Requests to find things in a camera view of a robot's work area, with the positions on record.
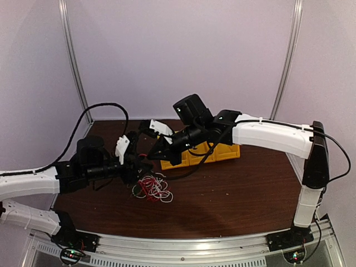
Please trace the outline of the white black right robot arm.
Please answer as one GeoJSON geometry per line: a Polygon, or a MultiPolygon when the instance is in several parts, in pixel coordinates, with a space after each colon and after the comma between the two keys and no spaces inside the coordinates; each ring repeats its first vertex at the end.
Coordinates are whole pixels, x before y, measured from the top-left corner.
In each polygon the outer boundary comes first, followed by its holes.
{"type": "Polygon", "coordinates": [[[152,120],[149,128],[159,136],[148,153],[150,160],[181,164],[181,154],[203,142],[213,145],[250,145],[286,152],[304,159],[304,174],[294,220],[285,233],[289,245],[298,245],[309,231],[319,198],[329,182],[328,149],[321,122],[295,125],[222,110],[213,116],[197,94],[173,105],[185,128],[173,132],[152,120]]]}

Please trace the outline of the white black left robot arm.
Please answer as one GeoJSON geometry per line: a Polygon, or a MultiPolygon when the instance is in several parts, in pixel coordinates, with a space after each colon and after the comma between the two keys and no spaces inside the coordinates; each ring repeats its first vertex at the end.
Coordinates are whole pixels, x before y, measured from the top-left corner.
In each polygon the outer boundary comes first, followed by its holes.
{"type": "Polygon", "coordinates": [[[70,194],[100,180],[120,178],[126,185],[136,183],[150,172],[152,164],[144,162],[133,149],[135,134],[119,138],[111,155],[99,136],[77,141],[76,153],[68,161],[57,161],[38,170],[1,173],[1,224],[16,225],[54,236],[68,247],[80,242],[69,214],[36,209],[14,201],[15,197],[38,194],[70,194]]]}

